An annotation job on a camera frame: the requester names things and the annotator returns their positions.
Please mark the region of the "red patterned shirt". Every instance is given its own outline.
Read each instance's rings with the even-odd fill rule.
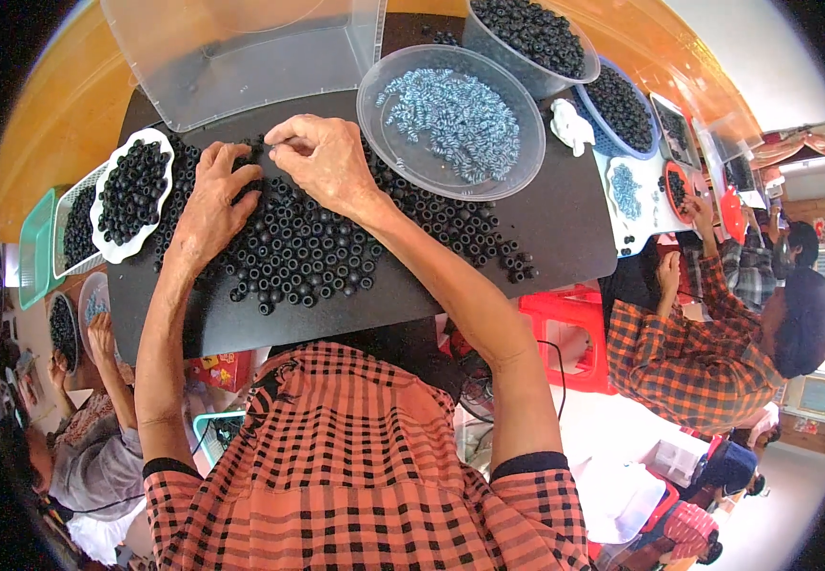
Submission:
[[[537,452],[491,483],[460,463],[447,394],[330,343],[270,359],[243,428],[202,480],[144,469],[163,568],[589,569],[567,462]]]
[[[700,556],[707,551],[707,538],[718,529],[710,513],[692,503],[679,502],[663,528],[663,535],[676,542],[673,559]]]
[[[701,259],[712,322],[659,317],[615,302],[607,350],[612,386],[658,416],[705,434],[726,432],[768,404],[786,380],[752,339],[761,318],[726,288],[719,257]]]

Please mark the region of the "gray shirt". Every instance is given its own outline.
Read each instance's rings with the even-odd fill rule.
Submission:
[[[129,513],[143,494],[139,433],[132,428],[121,432],[116,415],[95,422],[75,444],[58,445],[50,495],[66,508],[84,512],[129,498],[128,502],[87,513],[93,519],[112,522]]]

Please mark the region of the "white ceiling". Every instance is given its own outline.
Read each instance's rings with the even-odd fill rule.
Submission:
[[[665,0],[704,41],[761,131],[825,122],[821,64],[770,0]]]

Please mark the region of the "black sleeve cuff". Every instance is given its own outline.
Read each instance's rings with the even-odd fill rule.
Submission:
[[[567,470],[567,458],[561,452],[531,452],[516,456],[502,462],[492,471],[492,482],[504,476],[542,472],[543,470]]]
[[[143,467],[143,480],[152,474],[159,472],[179,472],[188,474],[194,478],[200,478],[201,480],[203,479],[199,472],[179,460],[175,460],[173,458],[154,458],[148,463],[145,463],[145,466]]]

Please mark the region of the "white crumpled tissue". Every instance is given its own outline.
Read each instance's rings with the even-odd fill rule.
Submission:
[[[592,125],[578,115],[577,109],[570,101],[555,99],[552,101],[552,113],[552,132],[573,150],[574,156],[583,154],[584,143],[596,144]]]

